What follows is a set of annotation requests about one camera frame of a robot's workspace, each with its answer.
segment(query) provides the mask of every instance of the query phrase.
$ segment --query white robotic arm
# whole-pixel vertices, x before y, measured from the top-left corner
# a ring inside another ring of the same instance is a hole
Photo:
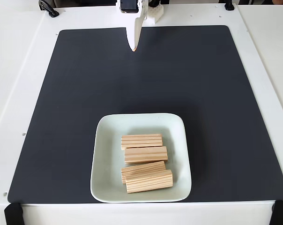
[[[149,0],[118,0],[116,7],[119,16],[126,25],[127,39],[132,51],[135,51],[140,39],[142,24],[148,15],[150,23],[155,23],[164,13],[163,6],[158,3],[157,11],[149,6]]]

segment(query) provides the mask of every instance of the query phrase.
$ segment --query square plate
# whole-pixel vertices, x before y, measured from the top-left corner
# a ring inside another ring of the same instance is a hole
[[[166,169],[173,173],[173,187],[127,194],[121,168],[126,165],[121,150],[122,135],[162,134],[168,152]],[[174,202],[185,199],[192,187],[185,129],[182,119],[170,113],[116,114],[98,124],[91,169],[90,190],[105,203]]]

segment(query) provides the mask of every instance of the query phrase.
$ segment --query black mat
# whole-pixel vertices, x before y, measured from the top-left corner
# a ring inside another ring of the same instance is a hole
[[[8,200],[98,203],[90,193],[95,132],[116,113],[182,118],[192,171],[184,202],[283,199],[283,176],[229,29],[196,26],[143,28],[136,52],[124,28],[61,31]]]

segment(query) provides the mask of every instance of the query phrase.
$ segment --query wooden block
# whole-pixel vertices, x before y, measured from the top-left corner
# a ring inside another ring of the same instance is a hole
[[[121,149],[129,149],[129,148],[144,148],[144,147],[161,147],[163,145],[162,141],[156,143],[132,143],[132,144],[122,144]]]
[[[125,149],[126,164],[149,163],[157,161],[168,161],[168,153],[165,146]]]
[[[162,137],[162,134],[151,134],[151,135],[122,135],[123,137]]]
[[[162,146],[162,135],[123,135],[121,148],[141,148],[141,147],[156,147]]]
[[[162,140],[162,136],[156,137],[122,137],[122,141]]]
[[[143,175],[145,173],[157,172],[161,170],[165,170],[164,161],[125,167],[121,169],[122,182],[123,184],[126,184],[125,176]]]
[[[149,191],[173,186],[173,174],[170,170],[150,172],[144,175],[126,176],[127,193]]]

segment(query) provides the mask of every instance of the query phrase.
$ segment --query white table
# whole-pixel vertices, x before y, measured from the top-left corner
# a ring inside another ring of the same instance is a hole
[[[54,19],[44,12],[0,15],[0,224],[5,224],[3,209],[8,204],[3,193],[9,190],[25,138],[22,134],[29,127],[57,34],[64,29],[122,26],[114,7],[66,8],[59,12],[60,16]],[[283,109],[271,83],[283,104],[282,19],[283,7],[240,6],[227,12],[222,4],[172,5],[165,7],[157,26],[227,25],[230,28],[283,171]],[[272,203],[29,205],[23,209],[25,222],[34,225],[131,224],[132,221],[135,224],[177,221],[266,225]]]

